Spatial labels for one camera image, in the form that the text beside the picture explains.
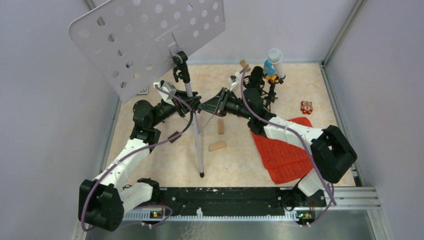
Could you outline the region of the playing card box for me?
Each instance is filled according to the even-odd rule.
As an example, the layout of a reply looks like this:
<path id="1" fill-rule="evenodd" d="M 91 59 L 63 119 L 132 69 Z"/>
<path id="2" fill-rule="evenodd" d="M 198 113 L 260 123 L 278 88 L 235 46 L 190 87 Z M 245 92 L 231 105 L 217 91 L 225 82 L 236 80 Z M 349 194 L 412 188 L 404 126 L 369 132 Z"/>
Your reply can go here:
<path id="1" fill-rule="evenodd" d="M 147 95 L 148 93 L 149 93 L 149 87 L 146 87 L 143 90 L 141 90 L 137 95 L 138 96 Z"/>

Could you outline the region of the white tube on tripod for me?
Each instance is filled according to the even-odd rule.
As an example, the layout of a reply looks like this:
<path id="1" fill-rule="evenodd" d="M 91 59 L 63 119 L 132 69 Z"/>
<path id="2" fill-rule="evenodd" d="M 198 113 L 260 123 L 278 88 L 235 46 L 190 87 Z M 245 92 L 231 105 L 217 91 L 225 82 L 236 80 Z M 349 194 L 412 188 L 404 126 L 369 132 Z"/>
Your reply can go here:
<path id="1" fill-rule="evenodd" d="M 267 60 L 272 64 L 276 75 L 280 79 L 285 79 L 286 72 L 282 63 L 283 55 L 277 48 L 272 48 L 268 51 Z"/>

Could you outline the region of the black microphone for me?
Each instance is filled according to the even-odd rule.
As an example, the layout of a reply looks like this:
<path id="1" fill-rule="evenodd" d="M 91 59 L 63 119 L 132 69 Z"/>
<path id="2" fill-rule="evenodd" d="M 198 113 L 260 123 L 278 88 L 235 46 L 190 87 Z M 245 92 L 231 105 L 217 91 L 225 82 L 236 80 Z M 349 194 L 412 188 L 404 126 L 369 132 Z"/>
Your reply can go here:
<path id="1" fill-rule="evenodd" d="M 263 80 L 263 68 L 260 66 L 255 66 L 251 71 L 249 76 L 246 76 L 244 79 L 247 79 L 243 83 L 243 86 L 247 89 L 255 89 L 259 92 L 259 95 L 263 95 L 263 88 L 265 86 L 265 82 Z"/>

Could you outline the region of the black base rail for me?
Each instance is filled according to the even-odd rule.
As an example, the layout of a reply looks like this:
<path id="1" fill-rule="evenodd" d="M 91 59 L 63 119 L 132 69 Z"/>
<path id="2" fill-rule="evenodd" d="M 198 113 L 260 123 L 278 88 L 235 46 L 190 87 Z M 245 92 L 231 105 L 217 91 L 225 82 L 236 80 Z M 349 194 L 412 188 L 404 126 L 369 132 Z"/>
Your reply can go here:
<path id="1" fill-rule="evenodd" d="M 168 206 L 173 217 L 266 217 L 289 211 L 307 211 L 327 205 L 324 192 L 305 196 L 300 190 L 280 187 L 168 187 L 157 188 L 141 206 Z"/>

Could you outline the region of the black mic tripod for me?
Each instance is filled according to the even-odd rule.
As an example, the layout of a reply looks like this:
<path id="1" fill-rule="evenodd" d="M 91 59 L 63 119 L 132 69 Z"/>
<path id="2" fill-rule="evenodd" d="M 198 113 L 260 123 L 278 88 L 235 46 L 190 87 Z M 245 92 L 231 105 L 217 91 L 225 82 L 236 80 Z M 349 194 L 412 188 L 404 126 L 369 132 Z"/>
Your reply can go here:
<path id="1" fill-rule="evenodd" d="M 269 91 L 266 92 L 262 89 L 261 96 L 264 100 L 264 107 L 271 112 L 271 104 L 274 103 L 278 97 L 276 97 L 277 93 L 275 92 L 276 83 L 271 80 L 268 80 L 267 83 L 269 84 Z"/>

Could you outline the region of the light wooden block middle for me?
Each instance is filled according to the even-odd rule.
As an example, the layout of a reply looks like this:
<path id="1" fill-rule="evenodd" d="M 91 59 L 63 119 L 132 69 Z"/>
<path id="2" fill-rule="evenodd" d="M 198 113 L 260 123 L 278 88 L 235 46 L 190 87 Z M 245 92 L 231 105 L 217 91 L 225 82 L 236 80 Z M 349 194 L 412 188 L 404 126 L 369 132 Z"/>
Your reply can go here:
<path id="1" fill-rule="evenodd" d="M 223 119 L 218 119 L 218 134 L 223 135 L 225 133 L 225 125 Z"/>

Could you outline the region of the light wooden block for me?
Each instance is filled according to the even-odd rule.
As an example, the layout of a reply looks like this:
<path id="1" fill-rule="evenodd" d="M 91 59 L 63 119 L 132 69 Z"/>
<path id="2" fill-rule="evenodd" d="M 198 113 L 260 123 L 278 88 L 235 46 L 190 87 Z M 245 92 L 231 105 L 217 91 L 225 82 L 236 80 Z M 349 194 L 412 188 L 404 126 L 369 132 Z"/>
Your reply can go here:
<path id="1" fill-rule="evenodd" d="M 210 152 L 214 152 L 214 151 L 217 151 L 217 150 L 223 149 L 223 148 L 225 148 L 226 146 L 227 146 L 227 143 L 226 143 L 225 141 L 218 141 L 218 142 L 215 142 L 215 143 L 211 144 L 211 145 L 208 147 L 208 150 L 209 150 Z"/>
<path id="2" fill-rule="evenodd" d="M 225 133 L 225 125 L 223 119 L 218 119 L 218 134 L 223 135 Z"/>

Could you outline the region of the wooden block at back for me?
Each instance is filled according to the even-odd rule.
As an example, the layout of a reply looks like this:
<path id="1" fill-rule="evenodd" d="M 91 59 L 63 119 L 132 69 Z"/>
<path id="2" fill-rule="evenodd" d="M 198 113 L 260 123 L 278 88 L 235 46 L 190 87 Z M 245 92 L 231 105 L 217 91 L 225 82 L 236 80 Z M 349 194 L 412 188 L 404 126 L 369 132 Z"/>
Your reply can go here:
<path id="1" fill-rule="evenodd" d="M 246 71 L 247 72 L 250 72 L 251 71 L 251 68 L 248 66 L 248 64 L 247 64 L 247 62 L 246 62 L 245 59 L 242 59 L 239 63 L 240 63 L 240 65 L 241 65 L 241 67 L 243 69 L 246 68 Z"/>

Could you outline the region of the red owl toy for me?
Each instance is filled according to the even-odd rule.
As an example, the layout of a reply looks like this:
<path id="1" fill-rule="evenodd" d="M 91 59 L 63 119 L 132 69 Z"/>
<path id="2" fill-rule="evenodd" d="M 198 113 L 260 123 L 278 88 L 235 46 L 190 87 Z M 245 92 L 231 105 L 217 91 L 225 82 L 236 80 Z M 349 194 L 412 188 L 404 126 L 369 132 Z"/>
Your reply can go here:
<path id="1" fill-rule="evenodd" d="M 300 111 L 304 115 L 311 115 L 313 112 L 313 103 L 311 101 L 302 100 L 300 103 Z"/>

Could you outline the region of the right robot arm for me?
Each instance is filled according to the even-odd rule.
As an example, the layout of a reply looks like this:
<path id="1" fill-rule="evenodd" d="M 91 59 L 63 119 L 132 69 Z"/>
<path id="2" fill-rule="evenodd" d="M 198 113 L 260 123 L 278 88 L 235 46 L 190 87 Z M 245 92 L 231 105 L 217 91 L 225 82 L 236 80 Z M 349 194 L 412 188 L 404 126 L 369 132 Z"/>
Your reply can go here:
<path id="1" fill-rule="evenodd" d="M 198 110 L 220 117 L 232 114 L 245 118 L 248 128 L 255 135 L 305 150 L 312 170 L 295 186 L 293 200 L 299 206 L 307 206 L 321 188 L 329 191 L 330 185 L 338 183 L 358 158 L 337 126 L 314 128 L 282 119 L 266 109 L 256 89 L 245 89 L 242 96 L 237 97 L 232 91 L 222 88 L 213 98 L 201 103 Z"/>

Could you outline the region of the dark brown block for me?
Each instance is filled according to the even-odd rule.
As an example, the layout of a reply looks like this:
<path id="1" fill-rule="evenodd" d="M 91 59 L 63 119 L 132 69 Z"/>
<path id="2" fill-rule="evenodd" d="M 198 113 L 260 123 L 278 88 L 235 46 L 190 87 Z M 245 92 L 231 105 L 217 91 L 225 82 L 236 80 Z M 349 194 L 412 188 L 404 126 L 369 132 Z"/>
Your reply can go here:
<path id="1" fill-rule="evenodd" d="M 175 131 L 173 134 L 171 134 L 167 139 L 172 141 L 177 140 L 181 136 L 181 133 L 179 131 Z"/>

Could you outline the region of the white music stand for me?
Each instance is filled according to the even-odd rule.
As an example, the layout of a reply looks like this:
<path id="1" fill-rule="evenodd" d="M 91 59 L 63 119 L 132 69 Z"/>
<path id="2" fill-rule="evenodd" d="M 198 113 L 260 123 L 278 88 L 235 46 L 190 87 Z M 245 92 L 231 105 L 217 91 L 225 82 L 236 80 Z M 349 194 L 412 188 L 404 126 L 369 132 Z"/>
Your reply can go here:
<path id="1" fill-rule="evenodd" d="M 225 29 L 221 0 L 110 0 L 68 34 L 126 103 Z"/>

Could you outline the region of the blue yellow toy block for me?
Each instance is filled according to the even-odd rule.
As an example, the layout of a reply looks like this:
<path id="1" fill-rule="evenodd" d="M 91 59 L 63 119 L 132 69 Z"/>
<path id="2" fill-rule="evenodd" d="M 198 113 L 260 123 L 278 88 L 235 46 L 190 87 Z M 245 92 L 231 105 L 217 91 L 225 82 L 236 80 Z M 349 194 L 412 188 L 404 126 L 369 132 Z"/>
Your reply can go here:
<path id="1" fill-rule="evenodd" d="M 269 62 L 269 60 L 265 60 L 264 65 L 263 65 L 263 74 L 265 76 L 265 79 L 269 82 L 269 83 L 278 83 L 279 82 L 279 77 L 276 74 L 276 70 L 273 68 L 273 65 Z"/>

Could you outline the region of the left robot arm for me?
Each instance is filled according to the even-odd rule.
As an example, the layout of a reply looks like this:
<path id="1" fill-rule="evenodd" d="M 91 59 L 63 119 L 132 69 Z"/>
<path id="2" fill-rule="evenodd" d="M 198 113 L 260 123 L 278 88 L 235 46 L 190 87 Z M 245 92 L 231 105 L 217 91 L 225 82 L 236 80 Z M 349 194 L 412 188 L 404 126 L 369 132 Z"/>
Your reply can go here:
<path id="1" fill-rule="evenodd" d="M 175 113 L 190 115 L 199 106 L 200 96 L 171 97 L 171 102 L 161 100 L 152 106 L 139 100 L 133 106 L 134 127 L 118 157 L 93 180 L 84 180 L 79 187 L 78 219 L 84 232 L 101 228 L 115 231 L 129 211 L 145 203 L 154 207 L 160 202 L 160 193 L 146 181 L 124 188 L 135 168 L 152 153 L 155 147 L 168 143 L 160 141 L 161 131 L 156 125 Z"/>

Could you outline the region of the light wooden block front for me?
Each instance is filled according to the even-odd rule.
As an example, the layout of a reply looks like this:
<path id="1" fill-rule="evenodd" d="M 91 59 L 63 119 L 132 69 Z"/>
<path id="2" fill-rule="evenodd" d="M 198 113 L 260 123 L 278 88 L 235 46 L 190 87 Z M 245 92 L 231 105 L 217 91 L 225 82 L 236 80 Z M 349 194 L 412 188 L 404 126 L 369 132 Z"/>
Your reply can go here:
<path id="1" fill-rule="evenodd" d="M 223 148 L 225 148 L 226 146 L 227 146 L 227 143 L 226 143 L 225 141 L 218 141 L 218 142 L 215 142 L 215 143 L 211 144 L 211 145 L 208 147 L 208 150 L 209 150 L 210 152 L 214 152 L 214 151 L 217 151 L 217 150 L 223 149 Z"/>

